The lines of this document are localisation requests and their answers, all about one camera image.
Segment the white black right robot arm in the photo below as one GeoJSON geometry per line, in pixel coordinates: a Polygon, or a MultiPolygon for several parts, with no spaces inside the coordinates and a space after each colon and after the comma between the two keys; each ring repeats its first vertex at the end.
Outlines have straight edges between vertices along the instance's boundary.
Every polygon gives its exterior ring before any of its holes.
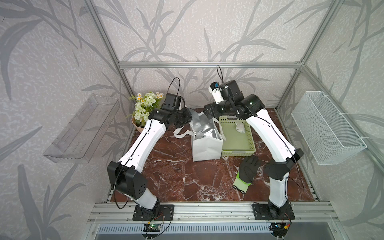
{"type": "Polygon", "coordinates": [[[256,131],[272,154],[272,160],[265,165],[265,173],[270,178],[269,206],[281,209],[286,205],[289,172],[303,156],[303,151],[296,149],[283,136],[259,97],[253,94],[245,98],[229,97],[205,105],[204,114],[208,119],[236,116],[256,131]]]}

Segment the white ice pack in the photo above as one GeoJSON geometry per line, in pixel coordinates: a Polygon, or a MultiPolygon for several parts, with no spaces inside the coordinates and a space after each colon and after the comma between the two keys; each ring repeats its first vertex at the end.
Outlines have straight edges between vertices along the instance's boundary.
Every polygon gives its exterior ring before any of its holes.
{"type": "Polygon", "coordinates": [[[236,125],[237,132],[242,133],[242,134],[246,133],[245,125],[243,122],[236,122],[235,125],[236,125]]]}

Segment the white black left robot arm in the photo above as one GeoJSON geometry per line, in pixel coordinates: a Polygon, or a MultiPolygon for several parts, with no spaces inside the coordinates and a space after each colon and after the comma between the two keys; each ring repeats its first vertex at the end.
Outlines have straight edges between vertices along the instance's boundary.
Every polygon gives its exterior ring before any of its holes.
{"type": "Polygon", "coordinates": [[[188,108],[153,110],[144,130],[128,152],[118,162],[110,162],[107,167],[114,192],[126,195],[144,210],[155,209],[158,198],[147,188],[148,180],[142,175],[146,160],[169,126],[173,125],[178,129],[191,120],[192,115],[188,108]]]}

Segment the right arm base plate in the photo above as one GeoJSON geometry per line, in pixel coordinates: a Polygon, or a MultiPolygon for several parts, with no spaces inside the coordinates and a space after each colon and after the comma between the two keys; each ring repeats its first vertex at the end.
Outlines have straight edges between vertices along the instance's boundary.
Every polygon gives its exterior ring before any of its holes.
{"type": "Polygon", "coordinates": [[[282,221],[296,219],[290,202],[286,202],[282,207],[277,207],[270,201],[267,204],[254,202],[252,209],[255,220],[282,221]]]}

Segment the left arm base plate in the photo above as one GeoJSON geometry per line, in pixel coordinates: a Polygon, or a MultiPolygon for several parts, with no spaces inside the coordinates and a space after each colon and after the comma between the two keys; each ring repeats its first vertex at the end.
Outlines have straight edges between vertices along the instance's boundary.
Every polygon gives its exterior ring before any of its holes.
{"type": "Polygon", "coordinates": [[[137,205],[135,207],[133,221],[171,221],[174,217],[174,205],[157,204],[152,210],[137,205]]]}

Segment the white insulated delivery bag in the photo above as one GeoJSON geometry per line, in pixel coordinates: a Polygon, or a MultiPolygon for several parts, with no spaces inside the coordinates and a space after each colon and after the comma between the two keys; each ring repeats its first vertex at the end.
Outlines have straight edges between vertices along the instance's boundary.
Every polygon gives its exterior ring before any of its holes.
{"type": "Polygon", "coordinates": [[[208,119],[203,113],[190,110],[192,120],[190,130],[180,133],[182,128],[174,131],[175,138],[191,136],[192,155],[194,162],[220,159],[226,137],[223,128],[216,118],[208,119]]]}

